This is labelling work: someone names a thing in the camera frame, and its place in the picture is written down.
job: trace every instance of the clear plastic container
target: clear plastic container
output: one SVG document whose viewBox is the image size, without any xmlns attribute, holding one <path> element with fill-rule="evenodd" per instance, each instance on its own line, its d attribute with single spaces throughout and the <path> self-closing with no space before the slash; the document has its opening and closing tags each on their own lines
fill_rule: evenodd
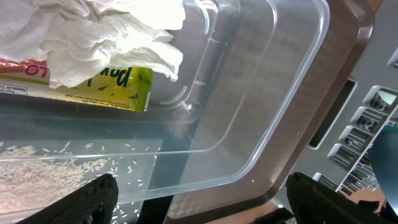
<svg viewBox="0 0 398 224">
<path fill-rule="evenodd" d="M 154 75 L 145 113 L 0 94 L 0 169 L 11 172 L 10 167 L 41 161 L 52 167 L 43 171 L 50 176 L 57 166 L 72 170 L 104 159 L 70 190 L 96 175 L 117 173 L 120 204 L 244 176 L 267 153 L 263 148 L 320 47 L 327 3 L 184 0 L 184 5 L 183 29 L 171 31 L 171 44 L 184 54 L 179 79 Z M 27 146 L 30 153 L 4 153 L 10 146 Z M 37 202 L 0 213 L 44 206 Z"/>
</svg>

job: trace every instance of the food packaging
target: food packaging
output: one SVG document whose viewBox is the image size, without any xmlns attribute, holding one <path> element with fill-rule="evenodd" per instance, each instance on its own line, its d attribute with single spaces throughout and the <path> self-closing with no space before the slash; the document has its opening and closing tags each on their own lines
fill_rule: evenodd
<svg viewBox="0 0 398 224">
<path fill-rule="evenodd" d="M 0 93 L 50 98 L 96 106 L 144 112 L 147 109 L 153 71 L 143 67 L 105 68 L 74 88 L 49 88 L 46 62 L 12 62 L 0 59 Z"/>
</svg>

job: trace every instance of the vent slot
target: vent slot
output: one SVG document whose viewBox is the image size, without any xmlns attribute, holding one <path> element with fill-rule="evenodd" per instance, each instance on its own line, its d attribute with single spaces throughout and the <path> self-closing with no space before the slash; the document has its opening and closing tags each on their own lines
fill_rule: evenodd
<svg viewBox="0 0 398 224">
<path fill-rule="evenodd" d="M 396 105 L 397 93 L 374 86 L 364 99 L 364 103 L 375 110 L 382 111 L 383 113 L 390 113 Z"/>
<path fill-rule="evenodd" d="M 373 169 L 367 153 L 359 160 L 355 168 L 349 173 L 341 187 L 341 192 L 346 195 L 357 193 L 365 188 L 375 190 L 379 184 L 374 176 Z"/>
<path fill-rule="evenodd" d="M 359 129 L 375 134 L 382 126 L 387 116 L 370 110 L 369 108 L 359 108 L 355 112 L 351 122 Z"/>
<path fill-rule="evenodd" d="M 328 157 L 342 168 L 350 170 L 359 155 L 341 144 L 335 144 Z"/>
<path fill-rule="evenodd" d="M 337 184 L 335 184 L 332 180 L 325 177 L 321 173 L 316 173 L 315 176 L 313 177 L 313 179 L 316 180 L 318 183 L 320 183 L 332 190 L 336 190 L 336 188 L 337 188 Z"/>
<path fill-rule="evenodd" d="M 346 146 L 354 149 L 358 153 L 361 153 L 365 150 L 372 137 L 359 129 L 348 126 L 343 131 L 343 134 L 339 139 L 343 141 Z"/>
<path fill-rule="evenodd" d="M 325 138 L 325 134 L 329 131 L 332 124 L 335 122 L 335 119 L 341 112 L 341 109 L 344 108 L 344 105 L 348 101 L 349 96 L 353 92 L 355 87 L 355 82 L 352 80 L 347 80 L 344 84 L 343 89 L 341 89 L 339 95 L 337 96 L 335 102 L 332 104 L 329 112 L 326 114 L 323 119 L 321 125 L 317 129 L 316 133 L 312 137 L 309 146 L 313 149 L 319 147 L 319 144 Z"/>
</svg>

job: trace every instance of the crumpled paper towel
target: crumpled paper towel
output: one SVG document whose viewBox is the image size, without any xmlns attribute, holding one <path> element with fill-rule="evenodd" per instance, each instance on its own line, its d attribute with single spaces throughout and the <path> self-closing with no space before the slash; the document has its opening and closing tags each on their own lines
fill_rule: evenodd
<svg viewBox="0 0 398 224">
<path fill-rule="evenodd" d="M 163 8 L 166 19 L 147 4 L 163 1 L 0 0 L 0 58 L 46 60 L 52 88 L 77 86 L 105 67 L 142 66 L 175 81 L 183 55 L 163 29 L 180 29 L 185 13 L 182 0 Z"/>
</svg>

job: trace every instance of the white tissue paper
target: white tissue paper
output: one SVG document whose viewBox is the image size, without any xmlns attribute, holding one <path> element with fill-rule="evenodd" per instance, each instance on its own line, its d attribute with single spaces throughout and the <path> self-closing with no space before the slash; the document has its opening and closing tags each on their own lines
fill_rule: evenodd
<svg viewBox="0 0 398 224">
<path fill-rule="evenodd" d="M 183 55 L 168 44 L 173 36 L 164 29 L 181 29 L 182 0 L 0 0 L 0 5 L 0 58 L 46 60 L 51 88 L 77 86 L 105 67 L 147 67 L 178 78 Z"/>
</svg>

